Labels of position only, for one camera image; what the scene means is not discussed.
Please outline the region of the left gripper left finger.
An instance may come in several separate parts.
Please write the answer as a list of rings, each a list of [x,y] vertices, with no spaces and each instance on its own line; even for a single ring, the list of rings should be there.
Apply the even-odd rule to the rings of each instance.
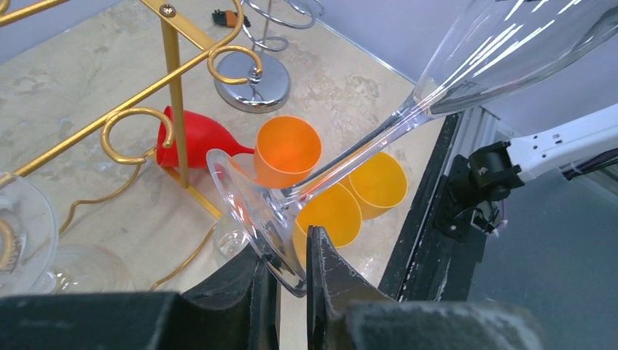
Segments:
[[[280,285],[251,246],[181,296],[200,308],[194,349],[278,349]]]

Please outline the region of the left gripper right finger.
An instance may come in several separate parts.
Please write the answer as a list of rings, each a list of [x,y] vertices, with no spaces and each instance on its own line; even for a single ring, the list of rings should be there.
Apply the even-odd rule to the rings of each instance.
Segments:
[[[529,311],[501,303],[398,302],[336,251],[324,227],[308,231],[309,349],[545,349]]]

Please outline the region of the red plastic goblet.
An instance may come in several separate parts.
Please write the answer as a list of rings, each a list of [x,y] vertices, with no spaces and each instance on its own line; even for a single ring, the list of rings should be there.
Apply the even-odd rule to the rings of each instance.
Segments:
[[[237,142],[234,136],[217,121],[205,115],[184,111],[187,141],[187,161],[189,168],[207,168],[206,153],[210,149],[221,149],[230,156],[254,154],[254,149]],[[179,167],[177,144],[164,148],[166,129],[160,124],[157,135],[156,162],[162,167]]]

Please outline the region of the round clear wine glass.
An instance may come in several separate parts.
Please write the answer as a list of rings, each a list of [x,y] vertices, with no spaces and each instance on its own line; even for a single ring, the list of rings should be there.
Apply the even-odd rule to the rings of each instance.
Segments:
[[[48,294],[58,223],[47,196],[32,182],[1,172],[1,296]]]

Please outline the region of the clear champagne flute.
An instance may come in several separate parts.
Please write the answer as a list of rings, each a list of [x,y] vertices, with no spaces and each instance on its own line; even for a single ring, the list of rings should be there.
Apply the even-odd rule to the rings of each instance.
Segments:
[[[379,127],[287,188],[247,177],[223,150],[206,155],[231,215],[270,272],[296,297],[306,270],[293,245],[303,207],[407,132],[535,85],[617,33],[615,1],[473,1],[438,46],[411,94]]]

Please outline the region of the patterned clear goblet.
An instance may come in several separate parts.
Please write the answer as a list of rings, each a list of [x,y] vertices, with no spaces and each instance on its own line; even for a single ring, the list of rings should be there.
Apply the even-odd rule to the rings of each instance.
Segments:
[[[243,226],[238,224],[230,212],[224,214],[214,226],[213,245],[219,267],[239,254],[248,244]]]

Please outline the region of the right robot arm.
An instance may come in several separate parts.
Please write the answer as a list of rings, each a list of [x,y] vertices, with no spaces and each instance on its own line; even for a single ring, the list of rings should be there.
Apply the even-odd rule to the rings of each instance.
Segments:
[[[434,227],[463,243],[476,228],[490,235],[507,224],[504,200],[527,182],[578,160],[617,153],[617,106],[548,130],[456,155]]]

